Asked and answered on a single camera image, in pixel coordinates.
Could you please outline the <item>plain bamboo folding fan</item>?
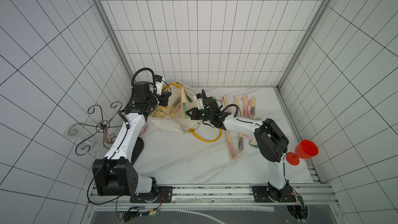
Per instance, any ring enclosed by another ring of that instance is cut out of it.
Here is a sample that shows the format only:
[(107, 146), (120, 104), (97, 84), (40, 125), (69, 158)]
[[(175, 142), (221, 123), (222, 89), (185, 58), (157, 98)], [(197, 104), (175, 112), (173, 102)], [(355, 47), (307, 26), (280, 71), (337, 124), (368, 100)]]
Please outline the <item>plain bamboo folding fan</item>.
[(234, 96), (234, 104), (236, 104), (237, 106), (238, 106), (238, 114), (237, 114), (237, 117), (242, 117), (242, 110), (241, 110), (241, 106), (240, 106), (240, 100), (239, 100), (239, 97), (238, 97), (238, 95), (235, 95)]

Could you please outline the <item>cream tote bag yellow handles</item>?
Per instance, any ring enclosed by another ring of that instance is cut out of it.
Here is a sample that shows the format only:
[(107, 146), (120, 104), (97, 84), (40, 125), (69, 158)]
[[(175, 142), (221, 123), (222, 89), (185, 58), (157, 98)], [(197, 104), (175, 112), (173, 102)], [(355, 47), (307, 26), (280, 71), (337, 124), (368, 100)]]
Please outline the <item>cream tote bag yellow handles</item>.
[(222, 136), (222, 131), (219, 131), (215, 139), (208, 140), (199, 136), (195, 131), (202, 124), (200, 120), (191, 120), (186, 115), (186, 111), (192, 107), (197, 107), (195, 91), (183, 84), (176, 81), (163, 87), (164, 92), (170, 92), (172, 95), (169, 98), (167, 106), (158, 106), (154, 112), (149, 115), (149, 119), (159, 129), (166, 131), (175, 131), (178, 133), (191, 133), (195, 138), (213, 143), (219, 140)]

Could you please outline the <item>grey pink folding fan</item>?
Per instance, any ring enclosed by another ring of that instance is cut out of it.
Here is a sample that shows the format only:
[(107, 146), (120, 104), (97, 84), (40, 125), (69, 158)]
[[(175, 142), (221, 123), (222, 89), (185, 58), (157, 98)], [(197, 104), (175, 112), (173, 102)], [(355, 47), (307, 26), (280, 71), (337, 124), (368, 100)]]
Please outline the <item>grey pink folding fan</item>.
[(250, 118), (256, 118), (256, 97), (252, 96), (250, 99)]

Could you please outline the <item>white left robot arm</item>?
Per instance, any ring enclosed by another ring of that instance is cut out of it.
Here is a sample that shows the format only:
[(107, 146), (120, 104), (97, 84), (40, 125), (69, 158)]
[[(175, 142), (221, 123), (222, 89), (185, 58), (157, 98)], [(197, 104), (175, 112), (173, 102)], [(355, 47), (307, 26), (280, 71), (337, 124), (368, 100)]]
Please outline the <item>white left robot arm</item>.
[(122, 128), (103, 159), (96, 159), (92, 166), (93, 179), (100, 196), (134, 196), (136, 194), (153, 201), (157, 198), (157, 183), (153, 177), (140, 176), (134, 169), (135, 148), (143, 150), (140, 132), (149, 115), (160, 106), (167, 106), (171, 92), (163, 91), (163, 82), (137, 82), (132, 85), (132, 97), (118, 114)]

